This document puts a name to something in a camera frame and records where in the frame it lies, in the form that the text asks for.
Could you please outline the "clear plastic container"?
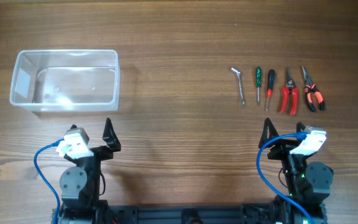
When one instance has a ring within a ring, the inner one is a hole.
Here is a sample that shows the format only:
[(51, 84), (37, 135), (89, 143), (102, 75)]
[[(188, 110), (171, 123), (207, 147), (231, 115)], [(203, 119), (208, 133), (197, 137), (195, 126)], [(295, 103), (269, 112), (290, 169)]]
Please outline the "clear plastic container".
[(115, 50), (23, 50), (9, 101), (32, 112), (116, 111), (120, 81)]

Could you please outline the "red handled snips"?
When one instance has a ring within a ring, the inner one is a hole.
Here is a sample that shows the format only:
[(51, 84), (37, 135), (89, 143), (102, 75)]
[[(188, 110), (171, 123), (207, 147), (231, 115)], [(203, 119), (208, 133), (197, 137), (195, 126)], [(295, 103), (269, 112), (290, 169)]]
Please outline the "red handled snips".
[(295, 81), (291, 75), (290, 69), (286, 69), (286, 82), (285, 85), (282, 87), (282, 106), (280, 109), (280, 113), (284, 113), (287, 109), (287, 104), (289, 98), (291, 98), (291, 115), (296, 115), (298, 111), (298, 99), (299, 99), (299, 90), (296, 87)]

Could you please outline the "orange black needle-nose pliers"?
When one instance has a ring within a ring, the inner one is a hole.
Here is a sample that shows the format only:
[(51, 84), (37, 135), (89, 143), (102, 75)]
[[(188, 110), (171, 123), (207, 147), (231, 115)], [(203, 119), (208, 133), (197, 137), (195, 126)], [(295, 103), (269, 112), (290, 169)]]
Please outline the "orange black needle-nose pliers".
[(302, 65), (301, 66), (302, 71), (303, 71), (303, 76), (304, 76), (304, 81), (305, 81), (305, 100), (306, 103), (308, 105), (308, 108), (312, 111), (312, 112), (316, 112), (316, 107), (313, 104), (313, 99), (312, 99), (312, 94), (315, 95), (317, 101), (318, 101), (318, 107), (319, 109), (322, 111), (325, 109), (325, 102), (324, 102), (324, 98), (323, 95), (321, 94), (321, 92), (318, 90), (317, 86), (313, 83), (308, 71), (306, 70), (306, 68)]

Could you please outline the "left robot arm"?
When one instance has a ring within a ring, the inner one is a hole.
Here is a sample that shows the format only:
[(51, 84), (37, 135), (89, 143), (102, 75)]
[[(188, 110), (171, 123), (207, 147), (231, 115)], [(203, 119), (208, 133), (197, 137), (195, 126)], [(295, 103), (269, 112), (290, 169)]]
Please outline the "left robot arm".
[(89, 136), (83, 128), (73, 125), (58, 143), (59, 156), (74, 163), (60, 177), (62, 204), (55, 212), (57, 223), (119, 223), (118, 216), (109, 208), (100, 187), (106, 186), (101, 162), (110, 160), (121, 150), (112, 122), (106, 119), (103, 146), (88, 147)]

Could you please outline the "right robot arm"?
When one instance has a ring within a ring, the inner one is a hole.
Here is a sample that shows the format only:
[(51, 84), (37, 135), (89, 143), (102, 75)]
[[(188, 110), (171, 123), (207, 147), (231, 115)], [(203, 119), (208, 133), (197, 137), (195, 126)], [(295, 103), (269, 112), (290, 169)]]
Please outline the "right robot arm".
[[(327, 223), (323, 203), (331, 191), (334, 171), (322, 162), (307, 162), (326, 140), (322, 128), (296, 124), (296, 132), (279, 135), (269, 118), (259, 142), (256, 169), (265, 184), (276, 193), (267, 206), (259, 208), (260, 217), (266, 223)], [(288, 195), (274, 187), (262, 173), (260, 158), (269, 149), (268, 159), (280, 161), (279, 173), (285, 176)]]

